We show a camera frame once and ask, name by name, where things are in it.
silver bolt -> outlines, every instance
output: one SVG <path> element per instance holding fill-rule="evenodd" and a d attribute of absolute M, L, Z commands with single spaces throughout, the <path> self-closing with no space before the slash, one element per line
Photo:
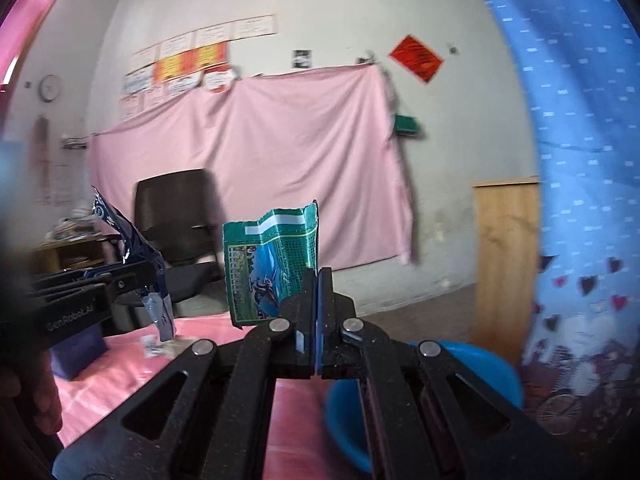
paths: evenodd
<path fill-rule="evenodd" d="M 440 354 L 440 345 L 435 341 L 423 341 L 418 348 L 425 357 L 436 357 Z"/>
<path fill-rule="evenodd" d="M 200 339 L 191 347 L 191 351 L 196 355 L 207 355 L 213 350 L 213 343 L 208 339 Z"/>
<path fill-rule="evenodd" d="M 277 317 L 269 322 L 269 328 L 272 332 L 284 332 L 288 330 L 290 326 L 291 323 L 284 317 Z"/>
<path fill-rule="evenodd" d="M 364 322 L 357 317 L 350 317 L 344 320 L 342 328 L 347 332 L 359 332 L 364 328 Z"/>

wall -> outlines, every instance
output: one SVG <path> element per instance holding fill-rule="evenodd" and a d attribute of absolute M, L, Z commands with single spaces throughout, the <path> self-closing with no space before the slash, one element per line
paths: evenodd
<path fill-rule="evenodd" d="M 527 110 L 504 41 L 483 0 L 121 0 L 105 36 L 88 108 L 90 131 L 116 123 L 133 52 L 213 23 L 277 14 L 274 36 L 230 48 L 244 76 L 290 71 L 293 49 L 313 65 L 352 64 L 372 50 L 420 139 L 401 141 L 414 190 L 418 262 L 342 270 L 335 288 L 369 313 L 473 283 L 476 229 L 470 183 L 536 173 Z M 427 85 L 386 57 L 408 33 L 446 58 Z M 458 56 L 449 55 L 449 45 Z"/>
<path fill-rule="evenodd" d="M 84 119 L 98 54 L 117 3 L 118 0 L 57 0 L 20 70 L 4 138 L 28 141 L 36 118 L 43 114 L 49 120 L 52 165 L 67 166 L 66 170 L 52 169 L 54 178 L 64 176 L 65 181 L 61 186 L 65 189 L 54 190 L 54 196 L 68 198 L 63 204 L 58 200 L 29 206 L 25 214 L 30 220 L 20 226 L 20 244 L 42 241 L 55 222 L 68 216 L 73 205 L 88 195 L 84 152 L 60 150 L 60 136 L 85 135 Z M 48 74 L 61 77 L 63 89 L 58 99 L 44 104 L 38 98 L 38 85 Z M 32 180 L 26 185 L 25 193 L 37 200 L 40 197 L 37 186 Z"/>

floor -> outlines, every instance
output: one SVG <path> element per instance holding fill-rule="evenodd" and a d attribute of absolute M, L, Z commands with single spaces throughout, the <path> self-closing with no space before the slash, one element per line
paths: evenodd
<path fill-rule="evenodd" d="M 474 324 L 476 286 L 469 285 L 430 300 L 419 301 L 388 312 L 371 314 L 363 319 L 383 328 L 393 339 L 418 342 L 425 339 L 469 341 Z M 116 326 L 131 330 L 124 309 L 115 306 Z M 223 282 L 210 283 L 205 293 L 175 305 L 177 317 L 200 317 L 227 310 Z M 143 308 L 138 309 L 142 326 L 151 323 Z"/>

red paper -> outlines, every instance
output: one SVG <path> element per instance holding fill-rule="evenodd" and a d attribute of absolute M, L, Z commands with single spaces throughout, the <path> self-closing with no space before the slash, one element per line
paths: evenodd
<path fill-rule="evenodd" d="M 427 83 L 438 71 L 443 59 L 409 34 L 389 54 Z"/>

green snack wrapper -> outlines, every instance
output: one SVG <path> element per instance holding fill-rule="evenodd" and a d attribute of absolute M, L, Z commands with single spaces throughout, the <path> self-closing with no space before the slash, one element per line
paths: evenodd
<path fill-rule="evenodd" d="M 258 221 L 222 230 L 226 299 L 234 326 L 278 317 L 280 303 L 302 290 L 302 273 L 318 272 L 318 204 L 272 209 Z"/>

